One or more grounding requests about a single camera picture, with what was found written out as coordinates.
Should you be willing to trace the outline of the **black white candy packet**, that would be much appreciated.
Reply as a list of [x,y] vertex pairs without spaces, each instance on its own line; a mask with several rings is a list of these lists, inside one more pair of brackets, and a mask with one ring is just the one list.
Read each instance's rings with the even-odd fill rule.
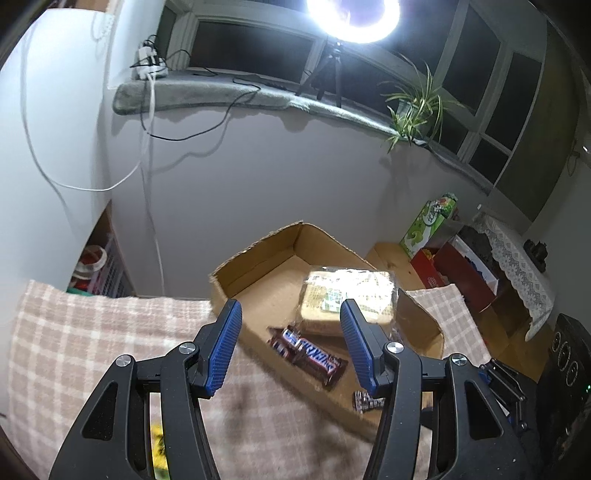
[[360,414],[369,411],[383,409],[385,406],[384,398],[373,398],[365,390],[356,390],[353,392],[353,409]]

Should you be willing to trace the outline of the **large Snickers bar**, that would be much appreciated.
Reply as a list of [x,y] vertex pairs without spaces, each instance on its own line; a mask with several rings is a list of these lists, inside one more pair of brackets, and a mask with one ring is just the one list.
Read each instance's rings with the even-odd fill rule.
[[345,374],[349,362],[332,355],[293,327],[270,327],[270,345],[281,358],[308,373],[325,389],[332,389]]

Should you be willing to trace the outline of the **bagged sliced bread loaf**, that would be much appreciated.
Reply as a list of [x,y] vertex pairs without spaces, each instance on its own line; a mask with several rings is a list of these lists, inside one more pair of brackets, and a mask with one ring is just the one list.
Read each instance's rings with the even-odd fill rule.
[[398,281],[388,271],[318,267],[301,287],[295,326],[303,333],[342,337],[342,303],[355,300],[363,317],[388,329],[396,317]]

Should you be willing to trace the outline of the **yellow candy packet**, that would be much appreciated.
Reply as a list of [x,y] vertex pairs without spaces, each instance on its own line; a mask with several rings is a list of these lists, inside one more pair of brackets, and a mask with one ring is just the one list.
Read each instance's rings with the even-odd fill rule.
[[165,455],[163,429],[160,425],[150,427],[152,466],[157,480],[169,480],[169,470]]

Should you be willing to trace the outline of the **pink plaid tablecloth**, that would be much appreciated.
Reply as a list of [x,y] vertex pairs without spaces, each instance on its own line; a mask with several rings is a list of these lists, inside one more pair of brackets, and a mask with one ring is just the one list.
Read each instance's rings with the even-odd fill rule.
[[411,478],[429,458],[422,381],[452,391],[450,355],[489,352],[475,331],[428,356],[381,330],[353,332],[356,388],[383,396],[383,430],[360,440],[245,354],[245,309],[204,301],[70,295],[30,282],[9,360],[11,438],[41,479],[149,479],[149,395],[158,392],[173,479],[359,479],[370,463]]

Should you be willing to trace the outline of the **white lace cloth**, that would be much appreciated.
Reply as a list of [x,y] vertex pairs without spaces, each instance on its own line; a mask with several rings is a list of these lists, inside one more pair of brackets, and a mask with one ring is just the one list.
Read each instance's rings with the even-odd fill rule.
[[556,294],[550,280],[530,259],[522,236],[503,221],[479,213],[474,228],[485,234],[492,256],[528,310],[531,321],[525,341],[531,341],[546,324],[554,309]]

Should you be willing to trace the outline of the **red box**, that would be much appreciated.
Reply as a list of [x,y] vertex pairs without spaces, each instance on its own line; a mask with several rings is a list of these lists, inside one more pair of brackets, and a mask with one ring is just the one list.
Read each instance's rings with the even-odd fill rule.
[[426,288],[455,285],[472,312],[497,299],[500,267],[484,234],[453,235],[439,247],[421,249],[411,265]]

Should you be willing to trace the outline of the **brown cardboard box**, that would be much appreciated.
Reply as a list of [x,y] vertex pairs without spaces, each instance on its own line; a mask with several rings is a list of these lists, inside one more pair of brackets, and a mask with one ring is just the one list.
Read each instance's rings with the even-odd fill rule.
[[346,367],[337,384],[322,382],[271,350],[271,328],[297,324],[301,316],[304,282],[315,267],[372,270],[356,252],[313,224],[297,222],[271,232],[219,265],[209,276],[211,308],[219,313],[226,300],[242,305],[242,345],[277,377],[329,418],[368,440],[374,439],[380,415],[353,409],[359,390],[355,369]]

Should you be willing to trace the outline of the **green carton box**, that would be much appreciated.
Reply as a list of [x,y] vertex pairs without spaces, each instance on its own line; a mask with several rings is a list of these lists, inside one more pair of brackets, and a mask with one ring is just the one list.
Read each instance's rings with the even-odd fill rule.
[[422,207],[400,242],[400,246],[410,259],[413,259],[441,225],[454,215],[457,202],[457,196],[449,192],[438,199],[428,201]]

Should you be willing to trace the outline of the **white cabinet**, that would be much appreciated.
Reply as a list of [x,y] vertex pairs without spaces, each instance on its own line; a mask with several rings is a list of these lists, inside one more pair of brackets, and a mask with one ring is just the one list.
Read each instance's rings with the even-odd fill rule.
[[97,124],[113,15],[49,9],[1,69],[1,298],[64,287],[109,186]]

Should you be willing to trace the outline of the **potted spider plant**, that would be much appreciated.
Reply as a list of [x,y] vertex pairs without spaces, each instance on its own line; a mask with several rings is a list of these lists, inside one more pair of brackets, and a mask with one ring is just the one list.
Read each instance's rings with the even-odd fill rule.
[[394,130],[394,134],[387,139],[388,152],[392,152],[400,142],[429,144],[433,140],[440,141],[444,114],[452,107],[464,107],[461,102],[445,99],[441,95],[442,88],[435,85],[434,75],[427,63],[426,76],[422,77],[412,60],[403,54],[399,57],[413,68],[417,80],[407,86],[400,83],[396,92],[385,94]]

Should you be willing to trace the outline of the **grey windowsill cloth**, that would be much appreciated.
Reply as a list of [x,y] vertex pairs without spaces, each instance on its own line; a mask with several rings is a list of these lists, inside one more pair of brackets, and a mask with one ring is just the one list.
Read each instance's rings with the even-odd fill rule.
[[[124,116],[138,115],[142,110],[145,111],[142,107],[147,107],[147,99],[143,100],[143,88],[143,83],[140,80],[130,80],[120,84],[114,93],[113,112]],[[223,76],[207,77],[174,72],[171,76],[155,81],[156,111],[228,107],[230,105],[269,111],[297,110],[311,116],[339,120],[380,134],[385,138],[394,134],[394,130],[382,118],[374,119],[355,110],[337,108],[308,97],[296,96],[289,90],[276,89],[266,85],[260,86],[245,79],[230,79]],[[417,141],[415,145],[427,148],[442,165],[462,176],[486,195],[491,193],[493,186],[490,182],[470,171],[458,160],[452,159],[451,153],[444,152],[443,147],[436,146],[435,142],[426,144]]]

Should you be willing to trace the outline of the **white power strip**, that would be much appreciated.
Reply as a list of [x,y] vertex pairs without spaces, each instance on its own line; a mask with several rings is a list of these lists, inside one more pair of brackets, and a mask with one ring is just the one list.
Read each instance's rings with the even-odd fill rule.
[[136,60],[131,68],[138,80],[165,78],[168,76],[166,61],[160,56],[152,40],[144,40],[137,50]]

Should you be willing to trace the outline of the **black tripod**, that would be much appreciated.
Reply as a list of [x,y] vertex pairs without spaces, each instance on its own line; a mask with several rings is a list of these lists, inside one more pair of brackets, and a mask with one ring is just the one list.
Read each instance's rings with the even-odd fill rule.
[[314,84],[317,84],[315,86],[315,89],[317,89],[315,100],[321,102],[322,98],[325,97],[325,93],[329,90],[329,84],[334,81],[335,107],[342,107],[342,49],[344,49],[342,41],[335,42],[329,54],[318,63],[311,75],[298,86],[295,94],[301,96]]

